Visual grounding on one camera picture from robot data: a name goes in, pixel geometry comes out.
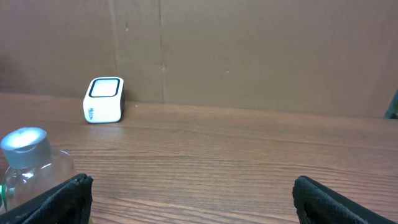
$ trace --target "wall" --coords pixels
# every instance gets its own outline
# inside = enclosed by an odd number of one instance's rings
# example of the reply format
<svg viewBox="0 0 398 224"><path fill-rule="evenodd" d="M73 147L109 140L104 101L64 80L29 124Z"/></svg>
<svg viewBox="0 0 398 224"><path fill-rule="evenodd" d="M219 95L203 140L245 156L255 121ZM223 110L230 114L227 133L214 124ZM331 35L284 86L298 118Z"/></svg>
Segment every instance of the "wall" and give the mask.
<svg viewBox="0 0 398 224"><path fill-rule="evenodd" d="M395 0L3 0L0 91L382 117Z"/></svg>

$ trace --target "wooden table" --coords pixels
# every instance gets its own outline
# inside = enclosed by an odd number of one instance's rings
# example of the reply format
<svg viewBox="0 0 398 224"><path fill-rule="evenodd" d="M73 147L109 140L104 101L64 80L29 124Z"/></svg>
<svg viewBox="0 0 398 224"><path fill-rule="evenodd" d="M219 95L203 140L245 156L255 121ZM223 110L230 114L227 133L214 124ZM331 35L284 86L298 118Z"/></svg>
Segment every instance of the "wooden table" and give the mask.
<svg viewBox="0 0 398 224"><path fill-rule="evenodd" d="M41 127L94 178L94 223L298 223L300 175L398 222L396 121L128 102L120 123L88 124L79 99L0 105L1 137Z"/></svg>

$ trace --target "clear plastic bottle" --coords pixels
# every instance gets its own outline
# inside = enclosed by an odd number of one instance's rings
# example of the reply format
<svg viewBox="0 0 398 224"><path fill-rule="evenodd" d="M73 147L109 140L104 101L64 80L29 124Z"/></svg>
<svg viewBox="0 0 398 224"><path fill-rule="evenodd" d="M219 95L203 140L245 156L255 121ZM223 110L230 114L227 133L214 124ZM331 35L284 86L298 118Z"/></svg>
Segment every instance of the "clear plastic bottle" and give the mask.
<svg viewBox="0 0 398 224"><path fill-rule="evenodd" d="M43 129L18 129L1 141L1 148L10 165L1 190L6 211L76 175L72 158L52 149Z"/></svg>

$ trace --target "bottle cap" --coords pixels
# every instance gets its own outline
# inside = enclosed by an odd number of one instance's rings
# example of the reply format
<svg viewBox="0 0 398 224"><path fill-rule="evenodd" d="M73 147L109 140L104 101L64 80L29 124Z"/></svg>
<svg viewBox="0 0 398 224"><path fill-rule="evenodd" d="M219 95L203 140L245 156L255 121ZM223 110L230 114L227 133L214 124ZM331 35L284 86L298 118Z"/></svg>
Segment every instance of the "bottle cap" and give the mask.
<svg viewBox="0 0 398 224"><path fill-rule="evenodd" d="M20 128L1 140L1 149L10 167L36 167L51 158L52 148L47 133L41 128Z"/></svg>

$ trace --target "brown backdrop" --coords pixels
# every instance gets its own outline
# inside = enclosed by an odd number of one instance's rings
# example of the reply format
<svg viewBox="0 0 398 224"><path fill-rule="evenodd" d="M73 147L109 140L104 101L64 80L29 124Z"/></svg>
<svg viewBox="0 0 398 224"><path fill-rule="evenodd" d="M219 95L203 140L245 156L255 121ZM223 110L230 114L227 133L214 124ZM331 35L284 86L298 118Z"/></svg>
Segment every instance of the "brown backdrop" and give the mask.
<svg viewBox="0 0 398 224"><path fill-rule="evenodd" d="M396 0L3 0L0 91L382 116Z"/></svg>

